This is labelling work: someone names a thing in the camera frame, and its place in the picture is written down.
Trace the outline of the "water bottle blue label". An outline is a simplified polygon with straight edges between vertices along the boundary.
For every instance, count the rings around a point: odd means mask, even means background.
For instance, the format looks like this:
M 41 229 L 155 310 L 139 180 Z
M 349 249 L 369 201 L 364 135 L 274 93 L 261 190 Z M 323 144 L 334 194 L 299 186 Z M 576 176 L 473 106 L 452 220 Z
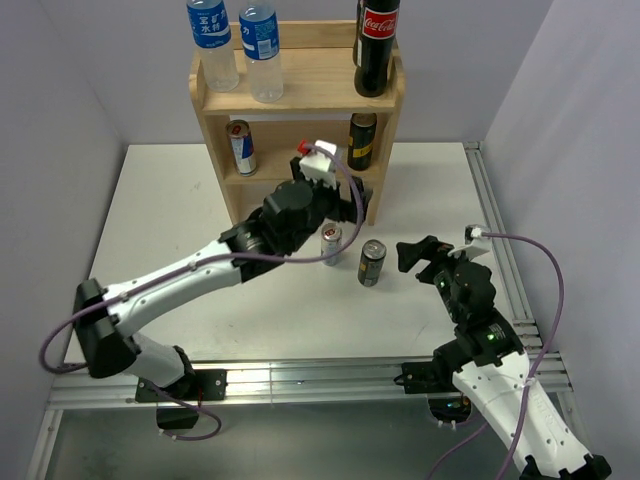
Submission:
M 186 1 L 186 8 L 207 86 L 216 92 L 233 90 L 239 83 L 239 74 L 224 2 Z

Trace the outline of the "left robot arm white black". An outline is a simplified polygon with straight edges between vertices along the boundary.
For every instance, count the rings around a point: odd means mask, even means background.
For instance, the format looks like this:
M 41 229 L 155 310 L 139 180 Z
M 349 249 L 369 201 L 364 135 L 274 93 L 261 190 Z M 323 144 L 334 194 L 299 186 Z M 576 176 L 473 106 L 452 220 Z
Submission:
M 292 177 L 248 218 L 195 254 L 135 280 L 103 287 L 95 279 L 76 290 L 74 331 L 91 377 L 134 375 L 172 399 L 195 386 L 184 350 L 141 334 L 156 318 L 212 291 L 246 283 L 297 252 L 327 221 L 365 219 L 372 196 L 359 177 L 349 200 L 334 176 L 321 178 L 308 157 L 290 162 Z

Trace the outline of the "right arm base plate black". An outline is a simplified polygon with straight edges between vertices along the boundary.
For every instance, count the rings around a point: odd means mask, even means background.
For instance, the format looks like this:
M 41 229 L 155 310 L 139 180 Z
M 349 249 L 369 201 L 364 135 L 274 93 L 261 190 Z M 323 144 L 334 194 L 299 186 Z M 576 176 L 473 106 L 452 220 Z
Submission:
M 456 390 L 451 370 L 436 360 L 403 363 L 401 373 L 393 382 L 401 386 L 405 394 L 451 393 Z

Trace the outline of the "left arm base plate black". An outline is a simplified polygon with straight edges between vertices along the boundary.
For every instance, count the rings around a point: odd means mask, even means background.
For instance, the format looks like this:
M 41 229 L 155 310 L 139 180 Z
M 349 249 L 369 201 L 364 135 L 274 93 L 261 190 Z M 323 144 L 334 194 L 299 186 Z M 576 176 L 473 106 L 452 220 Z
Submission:
M 167 387 L 159 387 L 158 393 L 146 379 L 139 379 L 135 393 L 137 403 L 167 401 L 165 395 L 182 401 L 222 401 L 226 395 L 227 371 L 224 369 L 200 369 Z

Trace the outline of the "black yellow beverage can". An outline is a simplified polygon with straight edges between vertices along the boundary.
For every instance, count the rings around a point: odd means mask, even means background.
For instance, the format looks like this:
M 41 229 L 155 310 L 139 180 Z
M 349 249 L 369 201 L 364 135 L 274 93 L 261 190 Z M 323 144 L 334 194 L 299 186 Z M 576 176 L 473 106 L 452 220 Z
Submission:
M 354 113 L 350 120 L 347 160 L 351 169 L 367 170 L 372 162 L 376 134 L 375 113 Z

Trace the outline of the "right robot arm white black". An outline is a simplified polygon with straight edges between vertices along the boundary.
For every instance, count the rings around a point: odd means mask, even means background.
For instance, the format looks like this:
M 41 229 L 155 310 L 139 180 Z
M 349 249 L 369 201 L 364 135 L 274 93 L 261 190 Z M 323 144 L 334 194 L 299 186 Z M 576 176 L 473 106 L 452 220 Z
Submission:
M 458 391 L 467 397 L 523 479 L 606 479 L 609 463 L 571 432 L 536 380 L 518 334 L 495 307 L 492 272 L 475 260 L 489 251 L 489 238 L 470 227 L 462 247 L 432 235 L 397 243 L 399 271 L 426 262 L 416 278 L 437 290 L 455 338 L 429 361 L 403 363 L 394 382 L 407 394 Z

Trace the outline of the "small water bottle blue cap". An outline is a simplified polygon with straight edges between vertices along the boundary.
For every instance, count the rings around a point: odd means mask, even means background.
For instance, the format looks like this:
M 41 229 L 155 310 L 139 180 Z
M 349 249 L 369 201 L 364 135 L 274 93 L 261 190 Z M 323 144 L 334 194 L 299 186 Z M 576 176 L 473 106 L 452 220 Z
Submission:
M 272 103 L 284 93 L 277 14 L 271 1 L 247 1 L 239 25 L 252 97 Z

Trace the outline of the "silver slim beverage can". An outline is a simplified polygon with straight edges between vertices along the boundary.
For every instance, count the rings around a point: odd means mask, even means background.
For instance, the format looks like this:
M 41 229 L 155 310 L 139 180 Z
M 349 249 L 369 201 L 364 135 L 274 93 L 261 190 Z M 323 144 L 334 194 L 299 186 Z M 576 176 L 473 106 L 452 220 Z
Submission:
M 334 266 L 339 261 L 338 250 L 342 244 L 342 228 L 334 223 L 326 223 L 321 228 L 321 255 L 322 263 L 326 266 Z

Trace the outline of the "blue silver energy drink can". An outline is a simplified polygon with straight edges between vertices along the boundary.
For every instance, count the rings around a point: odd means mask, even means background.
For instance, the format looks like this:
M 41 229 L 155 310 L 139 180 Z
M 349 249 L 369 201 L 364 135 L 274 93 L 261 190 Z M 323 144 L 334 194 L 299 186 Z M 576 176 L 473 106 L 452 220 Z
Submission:
M 226 133 L 238 174 L 241 176 L 253 175 L 257 170 L 257 162 L 249 124 L 244 120 L 231 120 L 226 125 Z

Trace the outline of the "dark green beverage can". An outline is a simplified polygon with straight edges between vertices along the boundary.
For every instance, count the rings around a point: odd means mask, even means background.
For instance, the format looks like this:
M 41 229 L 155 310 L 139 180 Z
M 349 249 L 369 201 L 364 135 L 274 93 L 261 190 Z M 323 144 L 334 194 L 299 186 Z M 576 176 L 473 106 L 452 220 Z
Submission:
M 377 239 L 367 240 L 361 249 L 357 278 L 361 285 L 377 284 L 386 258 L 387 248 Z

